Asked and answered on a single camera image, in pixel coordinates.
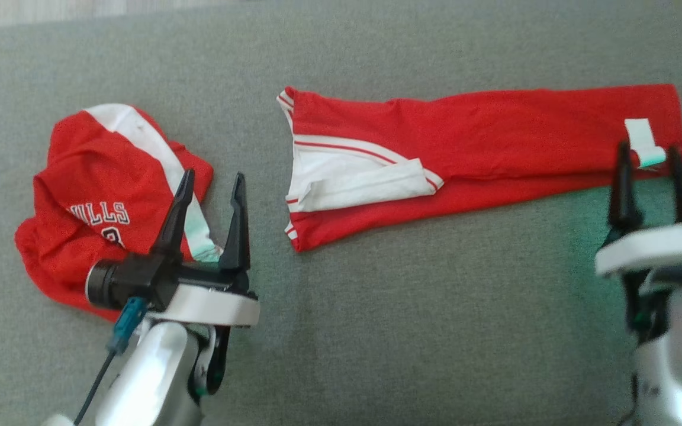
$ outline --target gray couch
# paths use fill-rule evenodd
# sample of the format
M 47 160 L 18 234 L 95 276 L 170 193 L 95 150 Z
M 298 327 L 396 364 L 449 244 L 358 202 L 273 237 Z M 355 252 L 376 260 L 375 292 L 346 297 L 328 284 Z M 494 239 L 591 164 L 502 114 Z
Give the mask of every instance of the gray couch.
M 43 297 L 12 235 L 52 125 L 106 102 L 146 109 L 214 165 L 203 206 L 220 241 L 233 177 L 248 179 L 262 321 L 235 332 L 205 425 L 614 424 L 633 340 L 620 286 L 593 275 L 607 189 L 296 254 L 274 98 L 286 85 L 385 100 L 658 82 L 682 98 L 682 2 L 656 3 L 248 2 L 0 30 L 0 424 L 74 415 L 103 360 L 110 324 Z M 650 221 L 670 220 L 667 181 L 638 189 Z

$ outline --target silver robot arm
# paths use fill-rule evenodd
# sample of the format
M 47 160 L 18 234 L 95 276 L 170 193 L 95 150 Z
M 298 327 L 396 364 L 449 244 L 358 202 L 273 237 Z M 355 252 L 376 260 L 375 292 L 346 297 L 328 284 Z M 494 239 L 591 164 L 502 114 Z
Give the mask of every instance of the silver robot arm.
M 628 300 L 628 327 L 638 337 L 631 424 L 682 426 L 682 159 L 670 151 L 676 223 L 639 229 L 630 149 L 620 149 L 612 185 L 612 231 L 596 253 L 596 273 L 619 278 Z M 628 424 L 626 419 L 620 424 Z
M 200 425 L 201 397 L 215 394 L 224 378 L 231 328 L 259 320 L 259 302 L 247 275 L 244 177 L 239 173 L 233 187 L 233 218 L 217 265 L 181 262 L 193 179 L 193 170 L 187 170 L 149 254 L 129 254 L 121 262 L 102 260 L 86 279 L 86 297 L 93 305 L 120 309 L 130 300 L 143 300 L 149 309 L 136 328 L 138 345 L 98 407 L 96 426 Z M 54 416 L 44 426 L 73 422 Z

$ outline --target clothing tag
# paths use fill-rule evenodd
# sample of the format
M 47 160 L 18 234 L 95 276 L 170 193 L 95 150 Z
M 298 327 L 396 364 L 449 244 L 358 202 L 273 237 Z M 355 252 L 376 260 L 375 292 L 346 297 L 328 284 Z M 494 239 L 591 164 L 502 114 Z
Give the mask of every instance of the clothing tag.
M 664 162 L 667 159 L 665 149 L 654 142 L 654 133 L 647 118 L 625 119 L 628 130 L 630 149 L 635 151 L 641 163 L 638 168 L 647 168 Z

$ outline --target red shorts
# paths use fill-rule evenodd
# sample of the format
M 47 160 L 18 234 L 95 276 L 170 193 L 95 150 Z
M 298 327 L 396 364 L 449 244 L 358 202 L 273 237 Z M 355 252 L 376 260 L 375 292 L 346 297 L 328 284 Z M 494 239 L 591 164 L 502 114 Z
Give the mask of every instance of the red shorts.
M 608 185 L 629 138 L 639 178 L 682 153 L 671 85 L 352 102 L 286 88 L 286 233 L 297 251 L 401 222 Z

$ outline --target bulls jersey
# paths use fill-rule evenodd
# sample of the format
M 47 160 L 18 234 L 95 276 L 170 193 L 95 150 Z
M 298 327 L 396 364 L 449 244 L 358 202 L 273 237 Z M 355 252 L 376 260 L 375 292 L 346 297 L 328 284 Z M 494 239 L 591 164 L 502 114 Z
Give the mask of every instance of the bulls jersey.
M 639 178 L 682 154 L 671 85 L 355 102 L 292 87 L 286 233 L 297 251 L 363 230 L 608 185 L 620 141 Z
M 99 259 L 149 252 L 188 168 L 197 178 L 181 250 L 189 261 L 214 262 L 221 250 L 198 203 L 209 164 L 129 105 L 98 105 L 57 123 L 46 169 L 33 178 L 36 214 L 15 234 L 30 278 L 46 296 L 114 320 L 116 312 L 86 300 L 87 273 Z

